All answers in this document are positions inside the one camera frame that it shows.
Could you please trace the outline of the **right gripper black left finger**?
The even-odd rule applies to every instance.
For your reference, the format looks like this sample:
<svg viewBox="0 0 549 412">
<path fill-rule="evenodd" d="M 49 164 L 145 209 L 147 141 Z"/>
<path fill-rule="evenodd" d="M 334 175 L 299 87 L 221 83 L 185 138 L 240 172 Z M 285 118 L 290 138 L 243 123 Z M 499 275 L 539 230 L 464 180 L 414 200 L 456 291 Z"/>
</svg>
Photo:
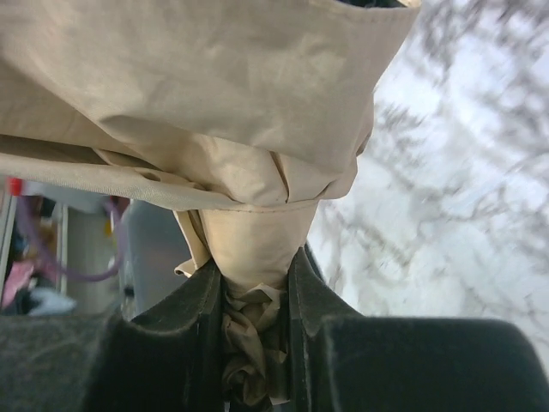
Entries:
<svg viewBox="0 0 549 412">
<path fill-rule="evenodd" d="M 222 410 L 220 297 L 208 263 L 130 321 L 2 317 L 2 410 Z"/>
</svg>

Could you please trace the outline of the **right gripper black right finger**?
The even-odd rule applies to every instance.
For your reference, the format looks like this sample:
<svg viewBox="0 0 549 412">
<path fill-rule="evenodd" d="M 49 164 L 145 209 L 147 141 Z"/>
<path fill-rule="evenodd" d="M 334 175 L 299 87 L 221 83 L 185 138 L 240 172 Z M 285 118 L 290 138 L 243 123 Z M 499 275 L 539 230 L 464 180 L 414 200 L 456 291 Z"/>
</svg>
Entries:
<svg viewBox="0 0 549 412">
<path fill-rule="evenodd" d="M 288 272 L 296 411 L 545 411 L 548 380 L 513 324 L 371 318 L 331 290 L 299 251 Z"/>
</svg>

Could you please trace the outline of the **beige umbrella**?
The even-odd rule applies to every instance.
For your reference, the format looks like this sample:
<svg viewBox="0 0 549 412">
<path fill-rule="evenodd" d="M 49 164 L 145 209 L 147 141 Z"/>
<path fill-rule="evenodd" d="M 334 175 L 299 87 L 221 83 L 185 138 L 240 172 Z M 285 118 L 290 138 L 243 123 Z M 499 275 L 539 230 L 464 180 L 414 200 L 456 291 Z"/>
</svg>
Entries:
<svg viewBox="0 0 549 412">
<path fill-rule="evenodd" d="M 1 171 L 170 209 L 226 280 L 224 391 L 288 397 L 281 300 L 418 1 L 4 1 Z"/>
</svg>

